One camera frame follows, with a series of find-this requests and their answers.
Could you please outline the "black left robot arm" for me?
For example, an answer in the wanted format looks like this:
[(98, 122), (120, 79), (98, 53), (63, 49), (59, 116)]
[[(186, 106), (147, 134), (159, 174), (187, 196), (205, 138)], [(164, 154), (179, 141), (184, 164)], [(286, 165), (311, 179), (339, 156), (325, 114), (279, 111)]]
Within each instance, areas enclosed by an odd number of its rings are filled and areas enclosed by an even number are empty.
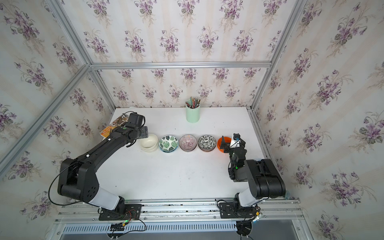
[(117, 127), (108, 137), (76, 159), (61, 164), (58, 194), (78, 200), (118, 215), (125, 214), (124, 198), (103, 189), (96, 172), (117, 150), (133, 145), (137, 139), (148, 137), (148, 127)]

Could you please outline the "black white floral bowl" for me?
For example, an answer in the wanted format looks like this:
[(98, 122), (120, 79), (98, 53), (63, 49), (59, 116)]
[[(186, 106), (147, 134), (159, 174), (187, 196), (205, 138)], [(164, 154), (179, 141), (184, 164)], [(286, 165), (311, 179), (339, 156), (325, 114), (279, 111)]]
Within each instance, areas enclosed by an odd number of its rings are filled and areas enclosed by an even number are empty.
[(211, 135), (203, 135), (198, 139), (198, 147), (204, 152), (210, 152), (216, 147), (217, 141)]

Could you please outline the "cream white bowl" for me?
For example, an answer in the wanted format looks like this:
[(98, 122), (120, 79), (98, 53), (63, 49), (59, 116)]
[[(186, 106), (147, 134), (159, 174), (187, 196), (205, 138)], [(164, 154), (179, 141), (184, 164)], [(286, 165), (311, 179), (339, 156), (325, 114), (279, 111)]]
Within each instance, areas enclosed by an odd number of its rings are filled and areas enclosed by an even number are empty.
[(153, 152), (159, 144), (158, 137), (155, 134), (149, 134), (147, 138), (140, 140), (140, 147), (144, 152)]

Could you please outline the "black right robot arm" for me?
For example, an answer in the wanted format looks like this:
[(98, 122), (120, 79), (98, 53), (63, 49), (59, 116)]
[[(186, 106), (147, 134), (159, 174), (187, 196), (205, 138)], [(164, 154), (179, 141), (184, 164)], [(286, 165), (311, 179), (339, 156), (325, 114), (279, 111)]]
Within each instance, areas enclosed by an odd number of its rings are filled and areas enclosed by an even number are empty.
[(229, 155), (230, 179), (235, 183), (248, 183), (248, 188), (234, 197), (236, 210), (249, 209), (263, 200), (285, 196), (286, 185), (272, 160), (248, 160), (246, 142), (239, 134), (233, 134), (231, 139), (221, 137), (218, 146)]

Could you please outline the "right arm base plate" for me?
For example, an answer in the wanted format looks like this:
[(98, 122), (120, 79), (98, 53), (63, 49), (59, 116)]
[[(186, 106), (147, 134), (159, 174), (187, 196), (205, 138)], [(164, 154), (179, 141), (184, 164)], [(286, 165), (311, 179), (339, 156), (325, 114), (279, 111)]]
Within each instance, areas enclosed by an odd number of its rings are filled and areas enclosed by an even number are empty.
[(238, 204), (217, 201), (221, 219), (252, 219), (260, 214), (258, 206), (241, 207)]

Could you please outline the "green leaf pattern bowl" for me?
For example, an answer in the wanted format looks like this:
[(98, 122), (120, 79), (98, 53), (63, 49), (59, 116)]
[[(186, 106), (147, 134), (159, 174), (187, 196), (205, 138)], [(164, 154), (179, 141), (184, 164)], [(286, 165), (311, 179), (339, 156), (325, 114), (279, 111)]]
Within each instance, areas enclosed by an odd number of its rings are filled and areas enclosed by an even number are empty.
[(166, 135), (159, 140), (159, 148), (162, 152), (171, 153), (179, 147), (178, 139), (173, 135)]

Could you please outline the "orange plastic bowl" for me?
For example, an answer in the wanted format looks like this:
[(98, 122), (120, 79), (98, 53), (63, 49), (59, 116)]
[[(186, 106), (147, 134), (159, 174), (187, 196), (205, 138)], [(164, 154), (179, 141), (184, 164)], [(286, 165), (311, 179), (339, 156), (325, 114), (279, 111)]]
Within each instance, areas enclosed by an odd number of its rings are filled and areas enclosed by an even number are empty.
[(217, 142), (217, 148), (221, 151), (221, 138)]

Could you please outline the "purple striped bowl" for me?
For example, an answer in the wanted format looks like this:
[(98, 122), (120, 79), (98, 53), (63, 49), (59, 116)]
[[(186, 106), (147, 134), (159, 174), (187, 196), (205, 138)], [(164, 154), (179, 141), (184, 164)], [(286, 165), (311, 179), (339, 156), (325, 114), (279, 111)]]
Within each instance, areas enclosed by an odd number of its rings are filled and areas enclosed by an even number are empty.
[(179, 140), (179, 146), (185, 152), (193, 151), (196, 148), (197, 143), (197, 139), (193, 135), (184, 135)]

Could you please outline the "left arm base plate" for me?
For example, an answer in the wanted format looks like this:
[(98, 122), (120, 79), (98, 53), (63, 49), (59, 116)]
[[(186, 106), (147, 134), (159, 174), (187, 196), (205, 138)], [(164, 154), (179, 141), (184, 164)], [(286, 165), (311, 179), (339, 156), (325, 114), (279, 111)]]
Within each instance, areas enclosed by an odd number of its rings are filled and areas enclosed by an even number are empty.
[(102, 208), (99, 214), (99, 221), (125, 221), (138, 219), (141, 210), (141, 204), (128, 204), (121, 210), (107, 210)]

